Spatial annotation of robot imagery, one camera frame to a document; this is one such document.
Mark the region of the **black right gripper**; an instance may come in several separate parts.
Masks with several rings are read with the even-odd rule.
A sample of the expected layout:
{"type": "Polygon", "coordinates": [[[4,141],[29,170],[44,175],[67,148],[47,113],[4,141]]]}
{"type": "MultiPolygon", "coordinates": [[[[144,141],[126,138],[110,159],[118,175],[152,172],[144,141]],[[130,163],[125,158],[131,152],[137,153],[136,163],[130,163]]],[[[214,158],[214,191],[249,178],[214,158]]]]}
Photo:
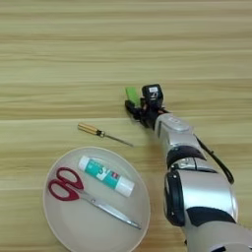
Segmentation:
{"type": "Polygon", "coordinates": [[[154,129],[158,117],[162,114],[167,113],[167,110],[162,109],[139,109],[135,103],[131,100],[125,101],[126,110],[133,116],[134,119],[139,119],[143,126],[146,128],[154,129]]]}

